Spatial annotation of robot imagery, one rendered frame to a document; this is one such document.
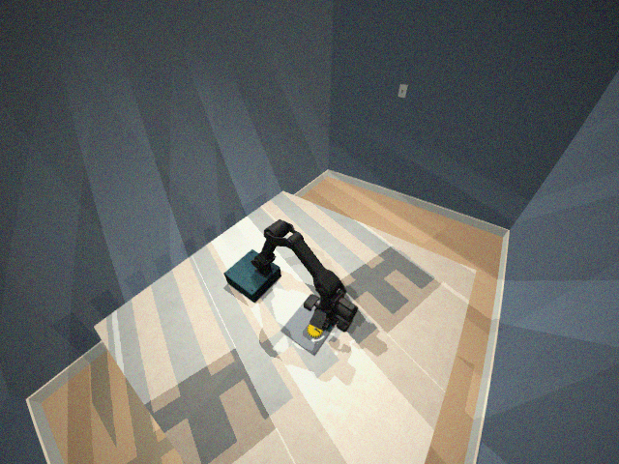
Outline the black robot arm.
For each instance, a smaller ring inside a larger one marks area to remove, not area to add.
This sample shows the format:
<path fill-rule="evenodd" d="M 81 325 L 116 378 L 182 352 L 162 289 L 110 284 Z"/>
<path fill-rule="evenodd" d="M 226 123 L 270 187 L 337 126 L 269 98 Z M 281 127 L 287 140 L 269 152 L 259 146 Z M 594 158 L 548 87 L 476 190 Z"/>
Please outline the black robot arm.
<path fill-rule="evenodd" d="M 289 232 L 293 234 L 287 239 L 284 238 Z M 293 250 L 313 277 L 313 285 L 316 288 L 315 291 L 320 295 L 322 306 L 325 308 L 333 307 L 334 312 L 348 323 L 352 320 L 358 307 L 344 297 L 347 293 L 345 286 L 332 271 L 325 269 L 304 241 L 303 235 L 295 231 L 292 224 L 279 219 L 264 229 L 263 236 L 266 239 L 264 246 L 261 252 L 251 260 L 251 264 L 256 268 L 254 270 L 256 273 L 263 277 L 268 275 L 274 269 L 270 264 L 276 260 L 273 253 L 275 248 L 288 247 Z M 332 315 L 328 311 L 323 311 L 317 306 L 309 323 L 318 330 L 325 332 L 331 326 L 331 317 Z"/>

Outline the yellow gear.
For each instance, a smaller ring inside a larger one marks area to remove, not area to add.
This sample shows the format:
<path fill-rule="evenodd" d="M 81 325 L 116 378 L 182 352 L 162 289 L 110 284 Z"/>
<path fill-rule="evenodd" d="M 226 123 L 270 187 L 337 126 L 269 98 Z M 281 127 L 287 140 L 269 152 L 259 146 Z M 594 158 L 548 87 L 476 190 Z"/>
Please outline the yellow gear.
<path fill-rule="evenodd" d="M 323 332 L 322 332 L 321 330 L 316 329 L 316 331 L 315 331 L 315 330 L 314 330 L 314 328 L 315 328 L 315 327 L 314 327 L 314 326 L 312 326 L 312 325 L 309 325 L 309 326 L 308 326 L 307 331 L 308 331 L 308 334 L 310 334 L 310 336 L 312 336 L 312 337 L 318 337 L 318 336 L 320 336 L 321 334 L 323 334 Z"/>

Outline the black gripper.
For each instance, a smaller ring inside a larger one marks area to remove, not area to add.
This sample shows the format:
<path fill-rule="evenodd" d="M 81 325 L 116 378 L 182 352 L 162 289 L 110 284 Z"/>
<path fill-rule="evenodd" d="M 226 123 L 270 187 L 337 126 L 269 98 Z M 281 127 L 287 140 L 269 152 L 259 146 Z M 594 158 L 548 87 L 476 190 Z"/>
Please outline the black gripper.
<path fill-rule="evenodd" d="M 334 312 L 334 308 L 325 308 L 324 306 L 322 306 L 321 303 L 318 303 L 318 301 L 320 300 L 320 298 L 318 298 L 317 296 L 311 294 L 309 295 L 309 297 L 305 300 L 304 302 L 304 308 L 306 308 L 307 310 L 311 310 L 312 307 L 315 306 L 319 306 L 321 310 L 323 311 L 328 311 L 332 317 L 330 319 L 331 325 L 335 326 L 337 324 L 337 328 L 340 331 L 346 332 L 346 330 L 349 328 L 350 324 L 352 323 L 352 320 L 348 323 L 345 319 L 343 319 L 341 316 L 339 316 L 337 313 Z"/>

